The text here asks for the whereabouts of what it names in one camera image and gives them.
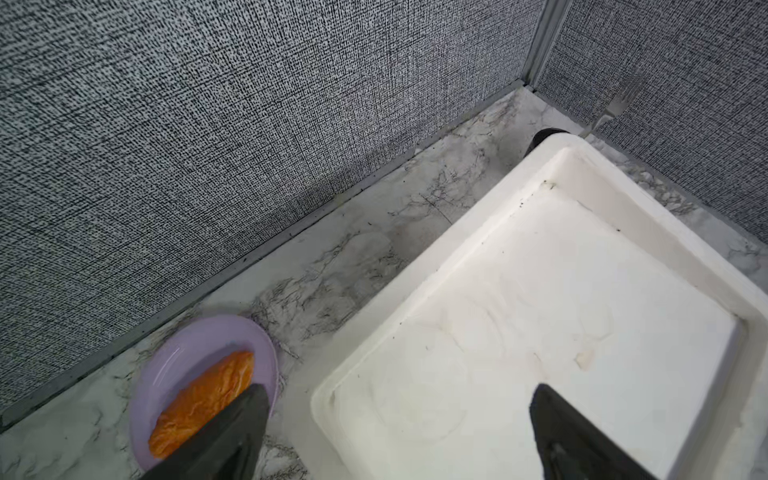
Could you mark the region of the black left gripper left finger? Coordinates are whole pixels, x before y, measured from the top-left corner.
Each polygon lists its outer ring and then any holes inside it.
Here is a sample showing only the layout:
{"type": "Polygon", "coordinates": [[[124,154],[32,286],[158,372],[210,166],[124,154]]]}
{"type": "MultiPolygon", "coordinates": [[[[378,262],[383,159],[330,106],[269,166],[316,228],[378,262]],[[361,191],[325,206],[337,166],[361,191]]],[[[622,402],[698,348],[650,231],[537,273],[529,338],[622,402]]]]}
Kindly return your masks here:
{"type": "Polygon", "coordinates": [[[264,386],[250,385],[145,479],[244,479],[254,477],[269,417],[264,386]]]}

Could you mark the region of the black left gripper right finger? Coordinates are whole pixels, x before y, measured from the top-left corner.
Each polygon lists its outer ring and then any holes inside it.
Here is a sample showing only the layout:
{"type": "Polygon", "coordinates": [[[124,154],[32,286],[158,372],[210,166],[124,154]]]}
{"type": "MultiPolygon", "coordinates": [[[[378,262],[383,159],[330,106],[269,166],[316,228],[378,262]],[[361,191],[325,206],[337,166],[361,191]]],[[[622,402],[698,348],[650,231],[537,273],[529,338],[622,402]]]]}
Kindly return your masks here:
{"type": "Polygon", "coordinates": [[[529,414],[546,480],[653,477],[551,386],[536,387],[529,414]]]}

